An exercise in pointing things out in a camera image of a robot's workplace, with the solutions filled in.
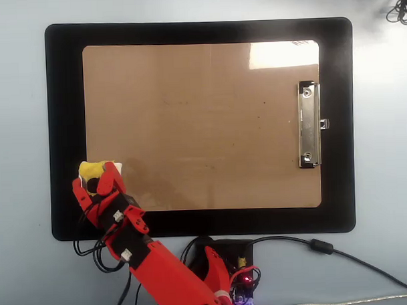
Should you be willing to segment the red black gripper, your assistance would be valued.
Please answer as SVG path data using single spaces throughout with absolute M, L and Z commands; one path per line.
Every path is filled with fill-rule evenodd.
M 88 214 L 88 219 L 99 231 L 109 232 L 119 220 L 114 214 L 120 212 L 128 216 L 134 224 L 142 224 L 142 211 L 134 198 L 125 194 L 126 186 L 122 174 L 115 163 L 106 162 L 103 166 L 103 173 L 98 181 L 97 193 L 89 193 L 82 186 L 82 180 L 76 178 L 72 183 L 72 191 L 78 200 L 84 214 Z

